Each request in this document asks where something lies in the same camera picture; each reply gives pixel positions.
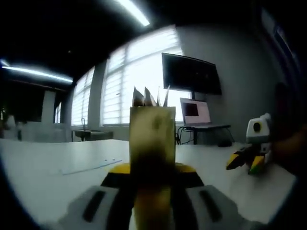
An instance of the black device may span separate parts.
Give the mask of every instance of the black device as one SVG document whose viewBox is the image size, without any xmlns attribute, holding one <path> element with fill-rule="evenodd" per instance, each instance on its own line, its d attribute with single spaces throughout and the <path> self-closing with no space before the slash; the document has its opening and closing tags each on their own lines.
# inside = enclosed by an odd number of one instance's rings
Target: black device
<svg viewBox="0 0 307 230">
<path fill-rule="evenodd" d="M 162 53 L 164 88 L 221 95 L 215 64 L 199 59 Z"/>
</svg>

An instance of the desk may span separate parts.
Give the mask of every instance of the desk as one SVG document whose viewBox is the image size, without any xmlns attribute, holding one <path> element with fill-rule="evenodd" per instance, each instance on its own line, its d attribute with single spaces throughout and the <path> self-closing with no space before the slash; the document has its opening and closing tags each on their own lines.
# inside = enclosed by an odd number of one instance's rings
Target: desk
<svg viewBox="0 0 307 230">
<path fill-rule="evenodd" d="M 63 176 L 61 168 L 84 167 L 105 159 L 129 162 L 129 143 L 101 140 L 71 143 L 31 143 L 0 140 L 4 170 L 23 207 L 38 223 L 57 221 L 68 204 L 93 185 L 100 185 L 116 164 Z M 271 165 L 265 177 L 247 174 L 246 167 L 226 171 L 228 148 L 202 145 L 176 146 L 176 162 L 194 167 L 205 185 L 213 185 L 238 207 L 248 220 L 268 223 L 289 194 L 295 177 Z"/>
<path fill-rule="evenodd" d="M 193 131 L 193 144 L 197 145 L 197 137 L 198 132 L 208 132 L 211 130 L 222 129 L 222 128 L 230 128 L 230 125 L 208 125 L 208 126 L 184 126 L 185 130 Z"/>
</svg>

